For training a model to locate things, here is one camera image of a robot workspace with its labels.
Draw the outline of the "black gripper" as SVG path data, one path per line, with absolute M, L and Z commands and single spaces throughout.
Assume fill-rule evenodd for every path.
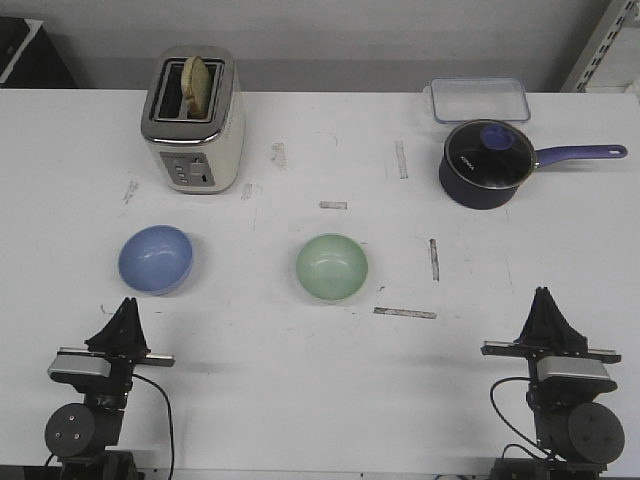
M 141 355 L 113 354 L 105 352 L 125 352 L 131 345 L 128 313 L 132 328 L 132 345 Z M 58 377 L 57 382 L 68 384 L 81 394 L 124 395 L 132 388 L 132 379 L 138 365 L 172 367 L 175 357 L 150 353 L 144 336 L 135 297 L 126 297 L 107 324 L 94 336 L 85 341 L 88 350 L 60 348 L 57 354 L 85 355 L 101 357 L 111 364 L 108 379 L 81 377 L 76 375 Z
M 540 346 L 545 334 L 543 312 L 552 349 Z M 536 288 L 529 314 L 515 342 L 484 341 L 481 353 L 526 360 L 558 356 L 598 360 L 603 364 L 621 362 L 621 355 L 615 350 L 588 349 L 587 337 L 568 323 L 547 287 Z

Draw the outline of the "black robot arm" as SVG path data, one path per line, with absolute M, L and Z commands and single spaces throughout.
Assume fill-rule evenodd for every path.
M 618 388 L 606 370 L 621 361 L 614 350 L 591 349 L 539 287 L 520 335 L 512 342 L 486 341 L 481 353 L 523 358 L 528 375 L 526 403 L 534 417 L 536 437 L 528 438 L 510 422 L 505 425 L 540 451 L 524 446 L 524 458 L 496 458 L 491 479 L 598 479 L 624 449 L 619 418 L 595 399 Z
M 107 324 L 83 348 L 61 347 L 47 374 L 83 396 L 58 408 L 46 423 L 44 439 L 61 467 L 60 479 L 143 479 L 134 454 L 117 450 L 124 412 L 134 381 L 155 388 L 168 419 L 170 466 L 175 468 L 173 412 L 169 396 L 157 382 L 135 372 L 139 365 L 171 367 L 172 356 L 155 355 L 147 345 L 134 297 L 126 297 Z

